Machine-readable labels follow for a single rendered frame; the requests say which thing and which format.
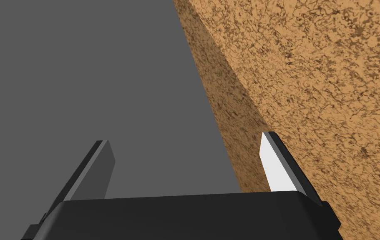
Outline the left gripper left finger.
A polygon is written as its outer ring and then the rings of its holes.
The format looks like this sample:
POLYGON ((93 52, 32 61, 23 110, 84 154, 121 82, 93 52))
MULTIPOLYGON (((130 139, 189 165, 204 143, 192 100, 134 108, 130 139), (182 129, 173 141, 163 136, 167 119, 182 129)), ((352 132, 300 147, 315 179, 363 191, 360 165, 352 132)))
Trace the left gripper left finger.
POLYGON ((63 201, 104 199, 116 160, 108 140, 97 140, 53 201, 45 218, 63 201))

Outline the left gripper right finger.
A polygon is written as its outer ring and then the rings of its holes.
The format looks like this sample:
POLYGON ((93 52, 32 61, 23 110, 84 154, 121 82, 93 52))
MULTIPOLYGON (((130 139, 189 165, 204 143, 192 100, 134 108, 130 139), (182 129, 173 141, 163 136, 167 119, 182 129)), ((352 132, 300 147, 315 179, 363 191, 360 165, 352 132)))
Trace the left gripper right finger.
POLYGON ((272 192, 298 191, 322 206, 315 188, 276 132, 262 133, 259 157, 272 192))

